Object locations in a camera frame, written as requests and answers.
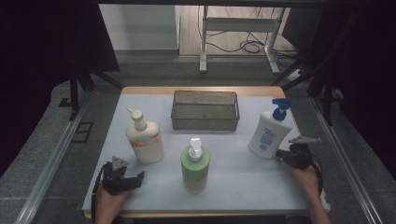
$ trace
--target blue pump cap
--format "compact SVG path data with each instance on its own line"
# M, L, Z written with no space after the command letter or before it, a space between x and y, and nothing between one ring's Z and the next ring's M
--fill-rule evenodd
M273 104L279 106L276 110L274 110L273 118L276 120L284 120L286 117L286 110L291 106L291 100L286 98L274 99Z

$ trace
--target green bottle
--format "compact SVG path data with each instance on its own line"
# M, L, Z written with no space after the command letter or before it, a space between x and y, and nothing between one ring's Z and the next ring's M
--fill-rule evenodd
M192 138L190 144L181 152L181 173L184 188L190 193L199 193L206 186L210 156L200 138Z

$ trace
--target human arm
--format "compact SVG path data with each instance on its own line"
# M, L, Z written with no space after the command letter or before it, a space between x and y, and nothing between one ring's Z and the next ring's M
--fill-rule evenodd
M120 213L129 194L130 191L126 190L114 196L103 189L102 186L99 186L96 194L95 224L111 224L114 218Z
M309 201L309 215L313 224L331 224L323 208L318 193L318 178L315 169L310 165L304 170L290 167L294 178L304 191Z

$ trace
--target lotion bottle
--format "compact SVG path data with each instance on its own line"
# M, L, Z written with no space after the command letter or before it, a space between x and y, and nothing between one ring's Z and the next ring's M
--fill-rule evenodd
M160 127L153 121L145 121L141 110L132 110L134 124L130 125L125 134L134 154L140 163L161 161L165 156Z
M184 188L190 193L199 193L205 189L209 171L209 151L202 147L200 138L192 138L190 146L183 149L180 155L181 173Z
M276 155L280 143L293 128L293 123L286 116L290 100L274 99L272 103L278 105L278 108L274 112L261 113L256 132L248 144L252 152L266 159L272 159Z

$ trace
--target white pump cap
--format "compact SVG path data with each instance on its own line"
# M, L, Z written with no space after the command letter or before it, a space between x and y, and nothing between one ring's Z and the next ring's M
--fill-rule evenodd
M143 112L141 110L132 110L130 108L127 109L131 111L131 117L134 121L134 127L136 128L136 130L139 132L145 131L148 125L144 120Z
M189 157L192 161L199 161L202 158L202 141L201 138L192 138L190 140Z

